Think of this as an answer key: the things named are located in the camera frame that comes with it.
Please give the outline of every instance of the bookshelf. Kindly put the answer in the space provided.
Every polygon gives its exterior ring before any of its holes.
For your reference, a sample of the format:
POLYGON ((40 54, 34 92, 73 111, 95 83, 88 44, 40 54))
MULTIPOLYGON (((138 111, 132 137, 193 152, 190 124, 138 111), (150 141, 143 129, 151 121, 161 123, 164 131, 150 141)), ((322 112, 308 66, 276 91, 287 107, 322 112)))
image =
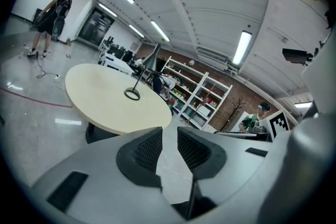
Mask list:
POLYGON ((224 85, 211 78, 208 72, 202 73, 172 59, 171 56, 163 66, 161 72, 163 71, 180 82, 180 85, 170 92, 178 103, 174 110, 178 112, 179 117, 189 120, 200 130, 203 130, 216 114, 233 87, 224 85))

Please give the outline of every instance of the green shirt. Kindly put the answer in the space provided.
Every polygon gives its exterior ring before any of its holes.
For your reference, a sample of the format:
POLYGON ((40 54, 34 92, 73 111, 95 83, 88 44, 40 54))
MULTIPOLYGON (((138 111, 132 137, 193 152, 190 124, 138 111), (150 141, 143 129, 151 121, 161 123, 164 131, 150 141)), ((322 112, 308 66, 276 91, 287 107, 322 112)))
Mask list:
POLYGON ((256 121, 258 121, 257 114, 251 114, 246 116, 240 124, 244 126, 246 131, 248 131, 248 129, 254 126, 256 121))

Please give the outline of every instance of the brick wall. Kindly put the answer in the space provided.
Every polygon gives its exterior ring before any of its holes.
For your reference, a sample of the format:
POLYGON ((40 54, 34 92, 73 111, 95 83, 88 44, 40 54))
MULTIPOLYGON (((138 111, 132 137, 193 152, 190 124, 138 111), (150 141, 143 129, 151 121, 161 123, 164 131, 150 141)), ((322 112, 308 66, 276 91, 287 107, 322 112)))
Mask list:
MULTIPOLYGON (((153 52, 153 49, 154 49, 153 46, 142 44, 136 56, 139 58, 146 57, 153 52)), ((168 60, 169 56, 172 56, 174 60, 179 61, 181 63, 189 63, 189 61, 191 60, 191 58, 179 55, 177 53, 168 50, 161 49, 159 51, 158 55, 159 58, 164 58, 165 60, 168 60)), ((210 125, 217 130, 220 130, 222 126, 225 124, 225 122, 228 120, 228 117, 231 115, 233 110, 233 103, 237 103, 239 98, 243 99, 243 102, 245 102, 246 104, 243 105, 243 108, 240 110, 239 113, 236 113, 236 115, 234 115, 234 117, 231 120, 231 124, 227 124, 225 128, 227 130, 230 130, 233 124, 240 118, 243 111, 246 111, 249 114, 256 113, 258 105, 262 102, 267 102, 263 97, 258 95, 250 88, 246 87, 245 85, 231 78, 230 76, 220 73, 219 71, 211 67, 208 67, 200 62, 195 62, 193 68, 202 73, 209 72, 210 77, 223 83, 224 85, 227 85, 228 87, 230 87, 230 85, 233 86, 231 92, 224 100, 222 106, 219 108, 219 110, 216 112, 216 114, 210 121, 210 125)), ((195 81, 199 81, 197 77, 193 78, 190 73, 188 73, 188 77, 194 79, 195 81)), ((275 108, 275 106, 273 106, 269 102, 267 103, 271 107, 271 112, 278 111, 278 109, 275 108)))

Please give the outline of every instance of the security camera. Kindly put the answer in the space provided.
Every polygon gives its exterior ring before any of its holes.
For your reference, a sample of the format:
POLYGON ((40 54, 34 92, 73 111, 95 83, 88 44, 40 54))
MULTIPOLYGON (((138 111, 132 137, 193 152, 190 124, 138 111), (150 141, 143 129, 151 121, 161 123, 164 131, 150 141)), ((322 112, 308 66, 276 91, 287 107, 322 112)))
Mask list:
POLYGON ((308 54, 303 50, 282 49, 282 54, 286 61, 299 63, 303 66, 306 66, 306 62, 311 62, 313 58, 312 54, 308 54))

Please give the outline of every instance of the tree branch decoration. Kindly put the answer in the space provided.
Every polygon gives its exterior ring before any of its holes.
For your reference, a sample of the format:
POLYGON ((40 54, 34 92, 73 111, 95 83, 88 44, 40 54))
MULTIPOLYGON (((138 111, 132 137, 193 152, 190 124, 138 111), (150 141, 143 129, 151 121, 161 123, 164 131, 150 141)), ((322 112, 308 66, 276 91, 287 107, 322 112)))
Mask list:
POLYGON ((229 118, 227 119, 227 121, 224 123, 224 125, 220 129, 220 131, 222 131, 226 127, 226 125, 231 121, 231 119, 235 115, 235 113, 239 112, 239 109, 241 109, 244 104, 246 104, 246 103, 243 103, 243 100, 241 98, 238 99, 238 102, 236 104, 234 102, 232 102, 232 105, 233 105, 232 113, 229 116, 229 118))

